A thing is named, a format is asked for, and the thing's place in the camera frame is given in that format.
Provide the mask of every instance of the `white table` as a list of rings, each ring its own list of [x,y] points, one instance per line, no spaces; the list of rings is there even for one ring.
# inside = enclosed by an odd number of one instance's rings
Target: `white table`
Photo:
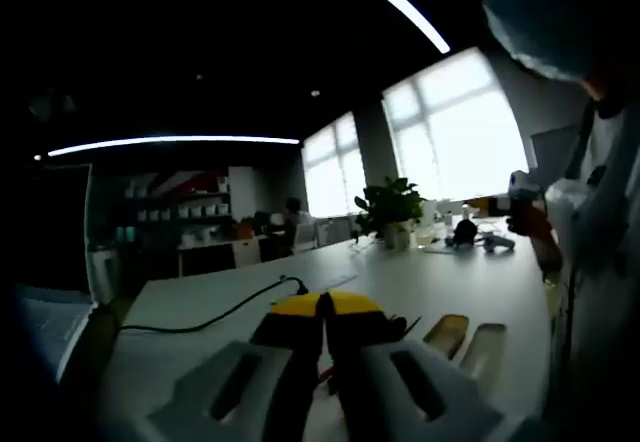
[[[378,244],[364,250],[352,241],[265,264],[147,283],[127,324],[185,327],[222,313],[282,274],[297,276],[312,291],[351,279],[340,287],[374,299],[387,314],[422,320],[408,338],[422,339],[446,314],[469,317],[469,330],[454,359],[459,363],[478,325],[507,327],[501,370],[489,396],[500,410],[540,414],[547,392],[550,324],[540,270],[528,239],[513,235],[511,254],[482,248],[459,257],[417,249],[386,252]],[[121,334],[104,377],[102,415],[149,427],[144,417],[170,398],[173,383],[231,340],[247,340],[273,299],[295,292],[285,284],[250,302],[232,316],[200,332],[165,335]],[[328,355],[320,366],[330,364]]]

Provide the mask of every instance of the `green plant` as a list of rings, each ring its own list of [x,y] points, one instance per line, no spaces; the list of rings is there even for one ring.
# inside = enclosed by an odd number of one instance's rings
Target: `green plant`
[[[394,224],[399,231],[405,230],[398,222],[413,220],[420,222],[422,217],[422,197],[415,190],[416,184],[409,184],[406,178],[391,180],[385,177],[385,185],[370,185],[364,189],[364,199],[355,198],[355,203],[364,212],[358,215],[356,223],[363,235],[372,232],[382,234],[384,227]]]

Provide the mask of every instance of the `bright window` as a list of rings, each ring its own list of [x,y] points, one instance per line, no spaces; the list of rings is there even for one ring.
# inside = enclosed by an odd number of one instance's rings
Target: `bright window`
[[[505,193],[527,170],[509,102],[485,57],[469,49],[390,88],[384,106],[398,170],[423,197]]]
[[[305,140],[302,156],[311,215],[358,212],[353,199],[363,196],[366,183],[353,115],[344,115]]]

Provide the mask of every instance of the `black cable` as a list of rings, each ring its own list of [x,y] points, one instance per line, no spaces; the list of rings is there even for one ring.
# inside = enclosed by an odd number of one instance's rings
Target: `black cable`
[[[422,316],[419,316],[419,317],[418,317],[418,318],[413,322],[413,324],[411,324],[409,327],[407,327],[407,329],[404,331],[404,334],[402,334],[402,338],[403,338],[403,339],[404,339],[404,337],[405,337],[409,332],[411,332],[411,329],[413,329],[413,328],[418,324],[418,322],[420,322],[420,320],[421,320],[421,319],[422,319]]]
[[[280,280],[278,280],[277,282],[274,282],[271,285],[268,285],[267,287],[260,289],[259,291],[255,292],[254,294],[250,295],[249,297],[247,297],[246,299],[242,300],[240,303],[234,305],[233,307],[231,307],[229,310],[227,310],[226,312],[224,312],[223,314],[220,314],[216,317],[214,317],[213,319],[207,320],[206,322],[203,322],[202,324],[193,326],[193,327],[184,327],[184,328],[180,328],[180,329],[171,329],[171,328],[166,328],[166,327],[151,327],[151,326],[147,326],[147,325],[123,325],[122,327],[120,327],[120,330],[118,332],[122,332],[124,330],[148,330],[151,332],[159,332],[161,334],[186,334],[188,332],[197,332],[199,330],[204,329],[205,327],[208,327],[212,324],[215,324],[216,322],[221,321],[222,319],[224,319],[225,317],[233,314],[236,310],[238,310],[240,307],[242,307],[243,305],[245,305],[246,303],[252,301],[253,299],[255,299],[256,297],[258,297],[261,294],[264,294],[265,292],[278,287],[279,285],[284,284],[285,282],[288,282],[290,280],[295,280],[296,282],[298,282],[298,291],[296,292],[296,295],[304,295],[304,294],[308,294],[309,290],[305,287],[304,283],[302,282],[302,280],[300,280],[297,277],[285,277],[284,275],[282,277],[280,277]]]

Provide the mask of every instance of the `hand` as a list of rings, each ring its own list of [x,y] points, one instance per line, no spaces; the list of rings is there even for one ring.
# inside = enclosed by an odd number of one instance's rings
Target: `hand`
[[[507,219],[507,224],[509,230],[518,235],[533,237],[544,242],[553,241],[547,216],[529,203],[513,201],[511,217]]]

